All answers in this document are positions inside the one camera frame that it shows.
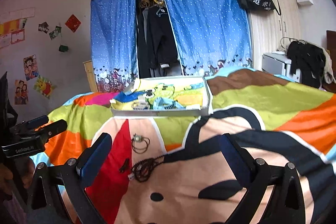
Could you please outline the person's left hand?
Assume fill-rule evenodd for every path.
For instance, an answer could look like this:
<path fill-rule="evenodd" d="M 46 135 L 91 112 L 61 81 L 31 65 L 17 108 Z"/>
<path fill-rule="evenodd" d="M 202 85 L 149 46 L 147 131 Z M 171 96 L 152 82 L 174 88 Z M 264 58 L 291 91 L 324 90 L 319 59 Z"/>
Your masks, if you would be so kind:
<path fill-rule="evenodd" d="M 1 201 L 11 200 L 13 197 L 13 172 L 4 163 L 4 159 L 1 159 Z M 30 157 L 20 157 L 15 159 L 15 170 L 18 172 L 21 178 L 22 185 L 25 189 L 28 189 L 32 183 L 35 164 Z"/>

